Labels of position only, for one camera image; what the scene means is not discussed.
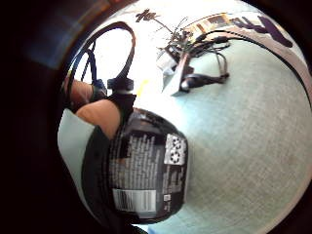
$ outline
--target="barcode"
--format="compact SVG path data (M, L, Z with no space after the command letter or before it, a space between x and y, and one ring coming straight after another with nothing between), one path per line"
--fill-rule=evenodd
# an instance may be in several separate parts
M156 190L113 189L117 210L127 212L156 212Z

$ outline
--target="black cable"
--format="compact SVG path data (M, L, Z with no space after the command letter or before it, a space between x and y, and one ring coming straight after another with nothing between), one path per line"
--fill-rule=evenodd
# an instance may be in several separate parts
M91 51L94 53L95 52L95 48L96 48L96 41L94 42L92 48L91 48ZM81 75L81 78L80 78L80 81L84 81L84 78L85 78L85 75L87 73L87 68L88 68L88 65L90 63L90 59L88 58L87 61L86 61L86 64L85 64L85 68L84 68L84 71L82 72L82 75Z
M247 41L247 42L250 42L250 43L254 43L256 45L258 45L259 47L267 50L268 52L270 52L272 55L274 55L276 58L278 58L281 62L283 62L292 72L293 74L295 75L296 79L300 82L300 84L302 85L306 95L307 95L307 98L309 100L309 103L310 103L310 107L312 109L312 102L311 102L311 99L309 97L309 94L308 94L308 91L304 85L304 82L302 81L302 78L300 77L300 75L298 74L298 72L294 69L294 67L287 61L285 60L283 57L281 57L280 55L278 55L277 53L275 53L274 51L272 51L271 49L267 48L266 46L264 46L263 44L255 41L254 39L248 37L248 36L245 36L245 35L242 35L240 33L237 33L237 32L232 32L232 31L227 31L227 30L213 30L213 31L210 31L210 32L207 32L207 33L204 33L202 35L200 35L199 37L197 37L195 39L195 41L187 48L188 50L191 50L197 43L200 43L202 42L203 40L206 39L206 37L209 35L209 34L213 34L213 33L218 33L218 32L223 32L223 33L228 33L228 34L232 34L232 35L236 35L236 36L239 36L239 37L226 37L226 36L222 36L222 38L226 38L227 40L243 40L243 41Z
M86 44L81 49L80 53L76 56L73 67L72 67L72 71L71 71L70 76L69 76L68 85L67 85L67 94L66 94L67 106L70 106L71 87L72 87L72 83L74 80L74 75L76 73L78 64L79 64L82 56L85 54L85 52L87 52L89 55L89 58L94 58L94 55L91 55L91 53L90 53L92 51L89 49L89 47L93 43L95 43L96 40L99 38L99 36L101 36L102 34L106 33L107 31L118 29L118 28L124 29L124 30L127 30L128 32L130 32L130 34L132 35L132 48L131 48L131 51L128 55L127 61L124 65L123 69L120 71L120 73L117 75L116 78L108 80L108 88L111 88L113 90L113 92L115 90L118 90L118 89L130 91L134 88L134 81L131 79L128 79L127 76L128 76L132 61L134 59L134 55L135 55L136 36L135 36L135 33L133 32L133 30L125 22L122 22L122 21L113 22L113 23L109 24L108 26L102 28L101 30L97 31L86 42ZM93 81L95 81L96 79L97 79L96 73L94 72L93 73Z
M84 54L88 55L88 59L90 60L90 68L91 68L91 75L92 75L92 80L95 82L97 80L97 64L96 64L96 57L93 51L90 49L85 49L81 50L80 53L76 56L72 70L69 75L68 79L68 84L67 84L67 93L66 93L66 98L65 98L65 103L67 107L70 107L71 102L70 102L70 94L71 94L71 88L72 84L75 78L75 74L78 68L78 65L80 63L80 60Z
M252 38L248 38L246 36L244 36L244 38L239 38L239 37L229 37L228 38L229 40L241 40L241 41L247 41L247 42L250 42L250 43L254 43L256 45L258 45L259 47L267 50L268 52L270 52L271 54L273 54L276 58L278 58L281 62L283 62L292 72L293 74L295 75L296 79L300 82L300 84L302 85L306 95L307 95L307 98L309 100L309 104L310 104L310 107L312 109L312 103L311 103L311 99L309 97L309 94L308 94L308 91L304 85L304 82L302 80L302 78L300 77L300 75L298 74L298 72L294 69L294 67L287 61L285 60L283 57L281 57L279 54L275 53L274 51L272 51L271 49L267 48L266 46L264 46L263 44L261 43L258 43L256 42L255 40L253 40Z

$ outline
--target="product label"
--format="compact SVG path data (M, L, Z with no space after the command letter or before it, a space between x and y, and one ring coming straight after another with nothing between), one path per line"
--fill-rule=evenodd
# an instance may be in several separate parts
M185 151L186 142L179 136L138 130L119 133L109 153L109 183L116 209L153 218L180 207Z

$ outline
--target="cable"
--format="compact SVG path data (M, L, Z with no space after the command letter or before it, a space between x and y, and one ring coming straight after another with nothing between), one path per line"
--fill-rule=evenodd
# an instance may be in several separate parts
M66 106L68 107L71 105L70 94L71 94L71 88L72 88L72 84L74 81L74 77L75 77L78 65L80 63L80 60L84 54L88 55L88 60L90 61L90 68L91 68L91 75L92 75L93 83L97 81L97 65L96 65L95 54L90 49L81 50L80 53L75 58L72 70L69 75L69 80L68 80L68 85L67 85L67 94L65 98L65 103L66 103Z
M94 51L95 51L95 48L96 48L96 41L94 42L94 44L93 44L93 46L92 46L92 48L91 48L91 51L94 52ZM82 72L80 81L84 81L84 78L85 78L85 75L86 75L86 72L87 72L87 68L88 68L89 63L90 63L90 59L88 58L87 61L86 61L86 64L85 64L84 71Z
M281 57L280 55L278 55L277 53L275 53L274 51L272 51L271 49L267 48L266 46L264 46L263 44L255 41L254 39L248 37L248 36L245 36L245 35L242 35L240 33L237 33L237 32L232 32L232 31L227 31L227 30L214 30L214 31L210 31L210 32L207 32L207 33L204 33L202 35L200 35L199 37L197 37L195 39L195 41L187 48L188 50L191 50L197 43L200 43L202 42L203 40L206 39L206 37L209 35L209 34L213 34L213 33L218 33L218 32L223 32L223 33L228 33L228 34L232 34L232 35L236 35L236 36L239 36L239 37L226 37L226 36L221 36L219 38L222 38L224 40L242 40L242 41L247 41L247 42L250 42L250 43L254 43L256 45L258 45L259 47L267 50L268 52L270 52L272 55L274 55L276 58L278 58L281 62L283 62L292 72L293 74L295 75L296 79L300 82L300 84L302 85L306 95L307 95L307 98L309 100L309 103L310 103L310 107L312 109L312 102L311 102L311 99L308 95L308 91L304 85L304 82L302 81L302 78L300 77L300 75L298 74L298 72L294 69L294 67L287 61L285 60L283 57Z
M122 21L113 22L113 23L109 24L108 26L106 26L105 28L102 28L101 30L97 31L86 42L86 44L83 46L81 51L76 56L73 67L72 67L72 71L70 72L70 75L69 75L69 80L68 80L68 85L67 85L67 94L66 94L65 103L68 107L70 106L70 93L71 93L72 83L74 80L74 75L76 73L78 64L79 64L82 56L85 53L88 53L89 61L90 61L90 65L91 65L91 70L92 70L92 80L93 80L93 83L95 83L97 81L96 59L95 59L95 55L94 55L93 51L90 50L89 47L93 43L95 46L96 40L99 38L99 36L101 36L102 34L104 34L107 31L114 30L117 28L124 29L124 30L127 30L128 32L130 32L130 34L132 35L132 48L131 48L131 51L128 55L126 63L124 65L124 67L122 68L122 70L120 71L120 73L116 76L116 78L109 79L107 81L107 83L108 83L107 88L112 89L113 92L115 92L117 90L131 91L134 88L134 81L127 78L127 76L128 76L132 61L134 59L134 55L135 55L136 36L135 36L135 33L133 32L133 30L125 22L122 22Z

